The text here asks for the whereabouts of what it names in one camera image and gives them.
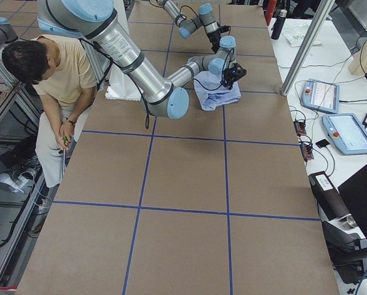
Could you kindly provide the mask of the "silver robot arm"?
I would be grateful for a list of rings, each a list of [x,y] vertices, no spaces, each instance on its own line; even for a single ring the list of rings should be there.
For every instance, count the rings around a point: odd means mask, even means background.
[[[142,89],[141,102],[148,114],[179,119],[189,106],[189,95],[183,86],[199,72],[220,76],[220,84],[228,89],[247,72],[236,61],[235,38],[225,35],[230,27],[216,21],[211,4],[200,6],[192,19],[186,18],[173,1],[158,4],[170,15],[183,38],[204,28],[213,54],[192,57],[177,72],[162,77],[119,23],[112,1],[39,1],[37,20],[43,31],[96,42]]]
[[[183,14],[173,1],[156,1],[164,11],[173,19],[178,27],[178,32],[183,39],[190,37],[195,31],[203,27],[208,40],[211,43],[211,49],[214,53],[220,48],[221,33],[228,30],[227,26],[220,26],[216,21],[213,8],[210,3],[205,3],[199,7],[198,12],[194,12],[193,18],[188,18]]]

